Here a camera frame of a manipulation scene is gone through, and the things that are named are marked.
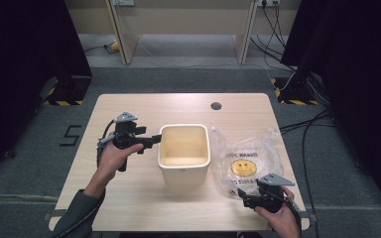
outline sleeve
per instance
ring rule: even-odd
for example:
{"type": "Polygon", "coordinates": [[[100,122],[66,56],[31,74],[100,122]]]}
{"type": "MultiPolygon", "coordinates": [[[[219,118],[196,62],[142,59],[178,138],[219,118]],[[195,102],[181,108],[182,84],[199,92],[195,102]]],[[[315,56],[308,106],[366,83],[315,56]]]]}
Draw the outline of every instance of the sleeve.
{"type": "Polygon", "coordinates": [[[59,220],[51,237],[91,237],[92,222],[104,200],[106,192],[96,199],[79,190],[64,216],[59,220]]]}

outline wall outlet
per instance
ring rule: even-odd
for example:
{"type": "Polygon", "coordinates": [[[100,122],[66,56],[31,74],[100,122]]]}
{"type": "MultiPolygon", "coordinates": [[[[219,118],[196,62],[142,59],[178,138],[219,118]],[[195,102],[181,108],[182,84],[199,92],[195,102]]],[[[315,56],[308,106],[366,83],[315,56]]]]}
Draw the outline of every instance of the wall outlet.
{"type": "MultiPolygon", "coordinates": [[[[266,0],[267,1],[267,7],[275,7],[280,6],[281,0],[266,0]]],[[[258,2],[258,7],[262,7],[262,0],[259,0],[258,2]]]]}

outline gray carpet floor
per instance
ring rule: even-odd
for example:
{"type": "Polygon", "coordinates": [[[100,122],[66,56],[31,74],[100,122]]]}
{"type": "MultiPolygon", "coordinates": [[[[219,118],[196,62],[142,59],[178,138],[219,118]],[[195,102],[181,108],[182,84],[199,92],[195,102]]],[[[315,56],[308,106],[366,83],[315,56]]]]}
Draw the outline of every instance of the gray carpet floor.
{"type": "MultiPolygon", "coordinates": [[[[314,118],[325,107],[278,103],[265,70],[220,68],[93,68],[93,79],[80,106],[42,106],[14,147],[16,157],[0,162],[0,237],[46,237],[44,220],[58,200],[80,143],[64,134],[81,136],[97,97],[103,93],[222,93],[264,92],[272,102],[279,126],[314,118]]],[[[288,76],[270,70],[271,76],[288,76]]],[[[49,92],[54,80],[45,86],[49,92]]],[[[323,118],[306,136],[306,168],[302,157],[304,128],[284,137],[297,182],[308,211],[316,208],[320,237],[381,237],[381,193],[353,160],[331,118],[323,118]]],[[[277,237],[262,232],[264,237],[277,237]]],[[[103,232],[103,237],[118,233],[103,232]]],[[[304,237],[316,237],[315,228],[304,237]]]]}

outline plastic bag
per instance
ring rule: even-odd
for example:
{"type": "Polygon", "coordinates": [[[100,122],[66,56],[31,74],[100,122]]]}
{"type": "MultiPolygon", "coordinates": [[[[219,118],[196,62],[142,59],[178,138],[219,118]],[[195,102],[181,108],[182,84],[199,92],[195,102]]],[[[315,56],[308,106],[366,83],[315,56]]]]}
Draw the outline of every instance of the plastic bag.
{"type": "Polygon", "coordinates": [[[211,128],[211,167],[221,190],[236,197],[237,188],[255,194],[256,179],[269,173],[282,176],[283,166],[274,146],[278,135],[269,128],[260,138],[230,144],[218,128],[211,128]]]}

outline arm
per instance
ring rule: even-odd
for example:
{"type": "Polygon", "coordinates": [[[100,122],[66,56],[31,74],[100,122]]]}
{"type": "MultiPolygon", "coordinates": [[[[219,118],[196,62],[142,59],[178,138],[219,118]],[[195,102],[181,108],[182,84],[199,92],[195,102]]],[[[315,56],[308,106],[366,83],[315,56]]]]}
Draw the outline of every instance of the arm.
{"type": "Polygon", "coordinates": [[[52,237],[91,237],[91,225],[104,200],[106,186],[116,176],[126,158],[142,150],[138,144],[125,150],[117,149],[111,142],[101,154],[99,166],[84,190],[76,193],[66,214],[55,227],[52,237]]]}
{"type": "MultiPolygon", "coordinates": [[[[286,187],[282,186],[283,192],[288,199],[294,199],[295,195],[286,187]]],[[[267,229],[274,229],[282,238],[298,238],[299,227],[296,218],[290,208],[284,203],[277,213],[271,213],[265,208],[257,206],[255,211],[268,221],[267,229]]]]}

